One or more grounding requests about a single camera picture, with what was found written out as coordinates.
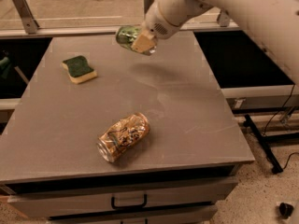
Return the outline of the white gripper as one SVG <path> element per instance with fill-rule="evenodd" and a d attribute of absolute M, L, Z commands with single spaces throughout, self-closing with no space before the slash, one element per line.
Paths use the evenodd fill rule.
<path fill-rule="evenodd" d="M 172 26 L 164 19 L 156 2 L 148 9 L 142 28 L 143 30 L 138 34 L 131 46 L 132 50 L 138 53 L 154 50 L 157 45 L 157 39 L 167 39 L 171 36 Z"/>

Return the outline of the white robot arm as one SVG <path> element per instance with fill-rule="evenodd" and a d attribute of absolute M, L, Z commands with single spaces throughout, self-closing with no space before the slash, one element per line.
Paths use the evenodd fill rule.
<path fill-rule="evenodd" d="M 217 7 L 299 85 L 299 3 L 295 0 L 157 0 L 132 45 L 139 53 L 175 34 L 186 21 Z"/>

